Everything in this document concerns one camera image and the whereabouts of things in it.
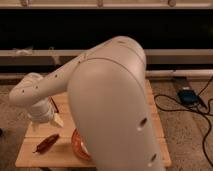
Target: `wooden plank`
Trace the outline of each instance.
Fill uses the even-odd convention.
[[[166,167],[171,165],[167,144],[164,138],[163,128],[160,117],[155,105],[153,92],[149,81],[146,81],[148,89],[148,103],[152,117],[153,126],[157,136],[157,140],[161,149],[163,162]],[[64,128],[56,128],[49,124],[42,124],[36,131],[33,131],[30,123],[22,144],[20,153],[18,155],[17,167],[94,167],[91,162],[82,161],[76,158],[71,148],[71,136],[75,129],[75,124],[72,119],[71,112],[68,105],[68,97],[66,93],[53,96],[60,116],[64,121]],[[38,155],[32,153],[35,147],[47,136],[59,133],[61,138],[48,151],[47,154]]]
[[[160,150],[161,150],[161,155],[162,155],[162,159],[163,159],[163,163],[165,165],[165,167],[169,167],[172,165],[172,161],[170,158],[170,154],[168,151],[168,147],[167,147],[167,143],[165,138],[159,138],[158,139],[158,143],[160,146]]]
[[[71,147],[70,138],[60,138],[45,154],[33,153],[43,138],[25,138],[16,160],[16,167],[95,167],[92,162],[77,158]],[[165,166],[171,161],[165,140],[159,139]]]

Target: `concrete floor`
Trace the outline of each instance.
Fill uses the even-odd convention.
[[[9,104],[8,93],[17,81],[0,81],[0,127],[4,136],[0,138],[0,171],[39,171],[40,169],[15,168],[15,160],[28,124],[26,111]],[[206,79],[191,80],[196,92],[203,87]],[[176,97],[171,80],[152,80],[154,94],[163,93]],[[213,83],[204,92],[204,99],[213,96]],[[178,108],[166,99],[158,102],[161,106]],[[201,142],[206,131],[206,122],[199,116],[188,112],[167,113],[159,111],[164,133],[172,159],[167,171],[210,171],[213,170],[203,156]],[[208,138],[207,149],[213,160],[213,134]]]

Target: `power adapter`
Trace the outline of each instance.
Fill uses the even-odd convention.
[[[193,105],[199,102],[196,93],[192,89],[179,90],[178,97],[183,105]]]

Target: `screw hole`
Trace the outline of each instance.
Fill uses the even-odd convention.
[[[168,5],[170,7],[175,7],[176,6],[176,0],[168,0]]]
[[[146,125],[146,123],[147,123],[147,118],[144,118],[139,124],[138,131],[141,131],[143,127]]]
[[[154,154],[154,155],[152,156],[150,162],[148,163],[148,166],[149,166],[149,167],[152,167],[152,165],[153,165],[153,163],[154,163],[154,161],[155,161],[156,158],[157,158],[157,154]]]

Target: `brown food item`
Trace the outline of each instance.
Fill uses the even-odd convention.
[[[45,138],[39,145],[37,145],[36,151],[33,153],[45,153],[47,150],[52,147],[53,144],[58,140],[59,134],[53,134],[47,138]]]

